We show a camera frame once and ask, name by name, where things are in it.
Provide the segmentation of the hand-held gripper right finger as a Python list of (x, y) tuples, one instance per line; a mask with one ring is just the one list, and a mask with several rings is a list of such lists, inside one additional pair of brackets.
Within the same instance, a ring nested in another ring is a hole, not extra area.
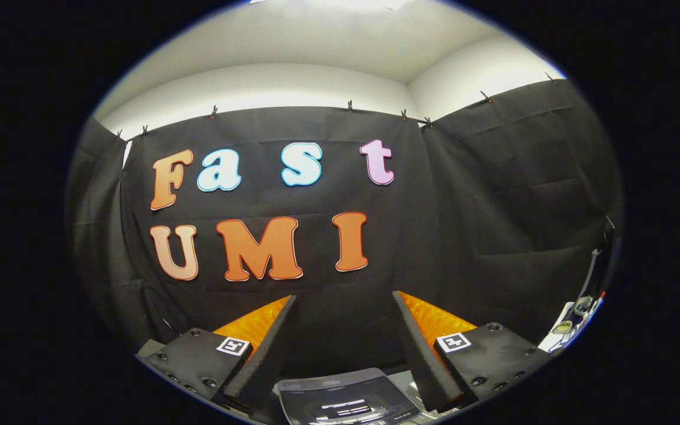
[(395, 290), (400, 341), (424, 408), (439, 413), (504, 393), (551, 360), (501, 323), (476, 326)]

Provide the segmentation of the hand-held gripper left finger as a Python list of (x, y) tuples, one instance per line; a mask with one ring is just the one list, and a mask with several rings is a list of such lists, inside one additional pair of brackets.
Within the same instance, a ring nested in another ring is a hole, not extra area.
[(278, 381), (299, 317), (296, 302), (289, 295), (216, 331), (191, 328), (169, 344), (148, 342), (137, 358), (194, 397), (251, 414)]

